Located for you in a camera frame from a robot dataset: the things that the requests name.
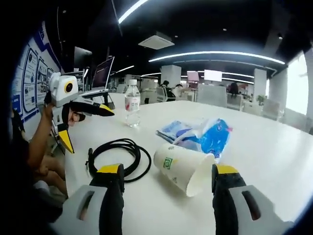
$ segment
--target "black ceiling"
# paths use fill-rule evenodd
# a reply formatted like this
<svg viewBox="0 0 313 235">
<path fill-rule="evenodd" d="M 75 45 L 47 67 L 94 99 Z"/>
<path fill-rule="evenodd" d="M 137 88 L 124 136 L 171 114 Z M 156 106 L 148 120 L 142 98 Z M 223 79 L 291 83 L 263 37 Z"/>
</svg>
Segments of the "black ceiling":
<svg viewBox="0 0 313 235">
<path fill-rule="evenodd" d="M 60 6 L 62 55 L 56 37 L 57 9 L 51 11 L 46 21 L 48 35 L 69 70 L 73 46 L 79 46 L 93 52 L 95 64 L 106 60 L 109 47 L 109 54 L 115 56 L 113 71 L 135 66 L 117 76 L 160 72 L 162 65 L 169 64 L 181 66 L 183 74 L 212 69 L 253 75 L 255 68 L 263 66 L 270 76 L 286 65 L 225 54 L 148 61 L 177 53 L 219 50 L 259 54 L 287 63 L 310 46 L 310 8 L 293 0 L 149 0 L 119 25 L 117 19 L 137 1 L 89 0 L 75 7 Z M 170 37 L 175 45 L 160 50 L 138 45 L 156 31 Z"/>
</svg>

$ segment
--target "bottle cap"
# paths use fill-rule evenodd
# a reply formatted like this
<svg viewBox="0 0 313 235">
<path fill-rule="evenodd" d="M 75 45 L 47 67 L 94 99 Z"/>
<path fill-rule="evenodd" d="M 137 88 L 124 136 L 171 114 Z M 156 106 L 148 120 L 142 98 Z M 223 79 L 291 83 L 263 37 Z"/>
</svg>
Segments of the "bottle cap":
<svg viewBox="0 0 313 235">
<path fill-rule="evenodd" d="M 137 79 L 130 79 L 128 85 L 137 86 Z"/>
</svg>

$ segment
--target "white table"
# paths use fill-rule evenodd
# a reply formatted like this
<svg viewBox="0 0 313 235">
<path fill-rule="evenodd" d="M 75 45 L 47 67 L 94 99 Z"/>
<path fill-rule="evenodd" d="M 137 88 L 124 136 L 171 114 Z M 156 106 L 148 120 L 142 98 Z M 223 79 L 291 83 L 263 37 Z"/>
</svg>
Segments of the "white table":
<svg viewBox="0 0 313 235">
<path fill-rule="evenodd" d="M 95 150 L 108 141 L 130 138 L 153 157 L 166 143 L 155 135 L 156 129 L 175 119 L 199 123 L 205 118 L 223 118 L 233 127 L 222 163 L 237 168 L 248 185 L 255 185 L 265 194 L 283 220 L 294 221 L 313 194 L 313 137 L 300 130 L 263 117 L 190 101 L 143 105 L 137 129 L 124 124 L 124 110 L 115 113 L 113 117 L 87 117 L 70 129 L 75 154 L 66 153 L 69 196 L 91 181 L 85 167 L 90 147 Z M 95 164 L 97 168 L 112 163 L 127 167 L 132 161 L 129 153 L 114 149 L 98 156 Z M 133 176 L 139 175 L 147 164 L 143 154 Z M 187 198 L 152 164 L 145 177 L 125 185 L 123 197 L 125 235 L 215 234 L 211 185 L 196 197 Z"/>
</svg>

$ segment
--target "plastic water bottle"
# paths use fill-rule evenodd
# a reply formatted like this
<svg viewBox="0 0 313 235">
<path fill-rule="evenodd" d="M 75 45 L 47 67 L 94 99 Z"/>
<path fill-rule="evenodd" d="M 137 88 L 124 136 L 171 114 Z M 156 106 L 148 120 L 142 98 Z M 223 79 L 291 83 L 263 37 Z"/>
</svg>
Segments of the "plastic water bottle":
<svg viewBox="0 0 313 235">
<path fill-rule="evenodd" d="M 129 80 L 129 87 L 125 92 L 126 124 L 130 127 L 140 123 L 140 93 L 137 88 L 137 80 Z"/>
</svg>

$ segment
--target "laptop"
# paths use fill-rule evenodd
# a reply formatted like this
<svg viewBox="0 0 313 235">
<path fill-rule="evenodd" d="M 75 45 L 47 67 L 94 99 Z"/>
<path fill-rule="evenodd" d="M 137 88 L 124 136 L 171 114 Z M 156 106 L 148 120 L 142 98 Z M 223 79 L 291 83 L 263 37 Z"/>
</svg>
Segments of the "laptop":
<svg viewBox="0 0 313 235">
<path fill-rule="evenodd" d="M 109 89 L 107 89 L 107 85 L 114 58 L 115 57 L 112 57 L 97 66 L 92 80 L 91 91 L 83 93 L 82 96 L 89 96 L 109 91 Z"/>
</svg>

